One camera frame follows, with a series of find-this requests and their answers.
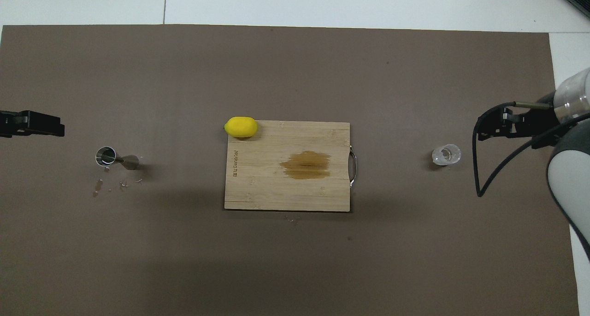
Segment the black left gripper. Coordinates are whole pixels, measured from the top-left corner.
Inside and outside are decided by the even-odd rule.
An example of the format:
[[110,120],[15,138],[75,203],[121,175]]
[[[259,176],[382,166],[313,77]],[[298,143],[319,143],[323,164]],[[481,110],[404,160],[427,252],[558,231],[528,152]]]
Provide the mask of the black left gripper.
[[46,135],[65,136],[65,125],[61,118],[44,113],[25,110],[19,112],[0,111],[0,137],[11,138],[18,132],[19,136]]

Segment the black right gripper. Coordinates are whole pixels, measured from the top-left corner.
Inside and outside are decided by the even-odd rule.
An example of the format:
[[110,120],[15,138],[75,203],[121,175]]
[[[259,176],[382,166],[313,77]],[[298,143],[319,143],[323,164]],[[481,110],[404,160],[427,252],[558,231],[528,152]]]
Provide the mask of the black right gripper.
[[533,149],[554,147],[566,134],[566,129],[546,132],[559,125],[559,120],[552,108],[529,109],[527,112],[515,112],[508,107],[493,107],[478,118],[478,141],[486,141],[492,137],[539,139],[531,144]]

